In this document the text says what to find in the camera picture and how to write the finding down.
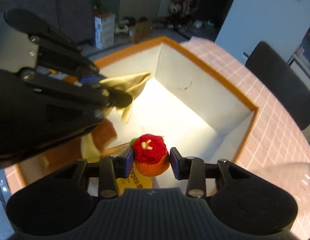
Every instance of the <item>dark cabinet door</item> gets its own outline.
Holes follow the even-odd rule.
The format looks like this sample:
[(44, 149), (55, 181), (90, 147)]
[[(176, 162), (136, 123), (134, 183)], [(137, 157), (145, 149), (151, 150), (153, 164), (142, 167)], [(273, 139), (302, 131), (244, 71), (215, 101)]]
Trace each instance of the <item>dark cabinet door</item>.
[(57, 0), (60, 32), (81, 43), (94, 38), (91, 0)]
[(7, 12), (17, 8), (17, 0), (0, 0), (0, 12)]
[(17, 6), (35, 13), (58, 29), (56, 0), (17, 0)]

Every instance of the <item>ribbed gray surface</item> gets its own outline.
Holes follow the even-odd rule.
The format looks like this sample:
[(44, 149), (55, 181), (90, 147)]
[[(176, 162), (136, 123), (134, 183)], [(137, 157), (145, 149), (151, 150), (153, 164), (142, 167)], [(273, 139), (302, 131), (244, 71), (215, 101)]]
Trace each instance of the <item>ribbed gray surface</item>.
[(12, 239), (295, 239), (286, 233), (237, 232), (221, 223), (204, 200), (185, 197), (179, 188), (126, 189), (122, 197), (100, 201), (92, 216), (72, 231), (45, 237), (17, 233)]

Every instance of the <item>beige fabric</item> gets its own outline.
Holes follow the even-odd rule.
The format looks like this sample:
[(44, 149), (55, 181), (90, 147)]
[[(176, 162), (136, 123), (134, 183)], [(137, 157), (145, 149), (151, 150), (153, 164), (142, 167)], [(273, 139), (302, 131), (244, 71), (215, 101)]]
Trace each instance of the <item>beige fabric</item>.
[[(133, 101), (129, 106), (125, 108), (116, 109), (119, 115), (122, 117), (123, 123), (127, 123), (129, 121), (133, 109), (133, 102), (142, 93), (145, 84), (150, 79), (150, 77), (151, 77), (150, 72), (143, 72), (140, 74), (107, 78), (100, 81), (101, 84), (115, 88), (117, 90), (125, 91), (126, 93), (129, 93), (133, 97)], [(113, 107), (104, 108), (103, 109), (104, 117), (107, 117), (112, 110)], [(93, 136), (91, 133), (82, 137), (81, 155), (83, 158), (87, 159), (89, 163), (98, 162), (101, 156), (101, 152), (97, 149), (97, 147), (94, 144)]]
[[(143, 91), (146, 82), (150, 79), (151, 73), (143, 72), (140, 74), (133, 74), (128, 76), (120, 76), (114, 78), (106, 78), (100, 81), (100, 84), (115, 88), (117, 90), (125, 91), (133, 97), (134, 100), (141, 94)], [(119, 115), (122, 117), (122, 122), (127, 123), (133, 109), (133, 102), (125, 108), (117, 108)], [(107, 117), (112, 111), (111, 108), (104, 108), (103, 113), (104, 117)]]

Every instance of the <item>blue wall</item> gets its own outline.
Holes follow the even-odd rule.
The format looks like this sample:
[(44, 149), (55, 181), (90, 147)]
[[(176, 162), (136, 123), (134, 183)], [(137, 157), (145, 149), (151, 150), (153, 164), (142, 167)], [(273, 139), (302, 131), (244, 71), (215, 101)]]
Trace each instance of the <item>blue wall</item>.
[(234, 0), (215, 41), (237, 60), (268, 42), (285, 61), (310, 27), (310, 0)]

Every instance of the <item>transparent plastic object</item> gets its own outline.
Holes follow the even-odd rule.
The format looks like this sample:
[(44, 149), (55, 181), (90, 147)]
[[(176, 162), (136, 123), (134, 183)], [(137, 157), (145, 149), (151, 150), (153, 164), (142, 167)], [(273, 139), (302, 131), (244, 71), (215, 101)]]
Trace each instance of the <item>transparent plastic object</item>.
[(310, 238), (310, 163), (288, 163), (253, 172), (286, 190), (296, 200), (298, 215), (291, 232), (298, 239)]

